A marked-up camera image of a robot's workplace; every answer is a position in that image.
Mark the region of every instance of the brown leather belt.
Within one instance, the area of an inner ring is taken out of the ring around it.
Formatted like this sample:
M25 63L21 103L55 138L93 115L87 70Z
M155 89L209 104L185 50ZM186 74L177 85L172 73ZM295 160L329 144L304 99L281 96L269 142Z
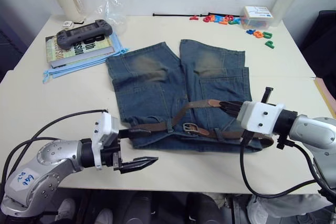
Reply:
M220 101L218 100L201 100L201 101L194 101L189 102L185 106L182 107L182 109L177 113L176 116L174 116L171 119L171 127L174 127L178 124L178 122L184 117L185 113L189 109L198 109L198 108L220 108L221 105L219 105ZM166 122L161 123L150 123L150 124L138 124L137 126L134 126L133 129L144 129L152 132L158 132L158 131L166 131L168 129ZM190 134L197 134L204 137L210 137L210 138L218 138L218 135L215 131L208 131L206 129L198 127L194 123L184 123L183 124L183 130L185 132L188 132ZM232 140L240 140L240 137L243 132L233 132L233 131L223 131L220 134L223 138L232 139ZM263 146L263 148L269 147L273 145L274 141L271 137L255 133L255 138L258 138Z

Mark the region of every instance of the handwritten label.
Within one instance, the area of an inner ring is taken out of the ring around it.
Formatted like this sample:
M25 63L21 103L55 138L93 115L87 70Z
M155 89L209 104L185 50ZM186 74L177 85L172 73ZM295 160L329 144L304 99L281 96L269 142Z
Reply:
M24 190L29 188L38 177L37 172L25 168L16 175L16 179L13 179L9 186L15 191Z

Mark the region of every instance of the book cover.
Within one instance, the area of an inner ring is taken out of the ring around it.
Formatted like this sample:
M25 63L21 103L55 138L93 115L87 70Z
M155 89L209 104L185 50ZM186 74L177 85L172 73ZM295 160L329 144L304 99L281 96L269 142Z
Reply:
M56 36L46 37L46 53L48 63L55 63L57 61L62 63L71 63L113 52L114 48L112 42L110 38L106 37L105 35L96 36L75 43L68 50L64 50L58 46Z

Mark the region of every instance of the book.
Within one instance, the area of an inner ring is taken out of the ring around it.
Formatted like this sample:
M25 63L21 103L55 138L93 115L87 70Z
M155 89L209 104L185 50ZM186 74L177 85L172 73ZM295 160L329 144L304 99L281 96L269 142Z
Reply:
M47 62L53 67L77 63L98 56L114 53L113 44L105 35L95 36L78 43L70 49L64 50L57 44L56 36L46 37Z

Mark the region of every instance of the jeans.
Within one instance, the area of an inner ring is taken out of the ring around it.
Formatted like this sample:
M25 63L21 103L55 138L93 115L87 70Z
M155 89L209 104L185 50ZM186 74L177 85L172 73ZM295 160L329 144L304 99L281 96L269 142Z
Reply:
M183 130L183 123L222 131L243 131L236 119L218 108L187 111L171 127L171 118L190 101L216 99L250 101L245 52L212 47L194 40L181 40L179 59L162 42L106 61L123 122L136 126L166 122L167 131L132 139L134 148L239 152L240 141L208 138ZM247 152L261 151L253 139Z

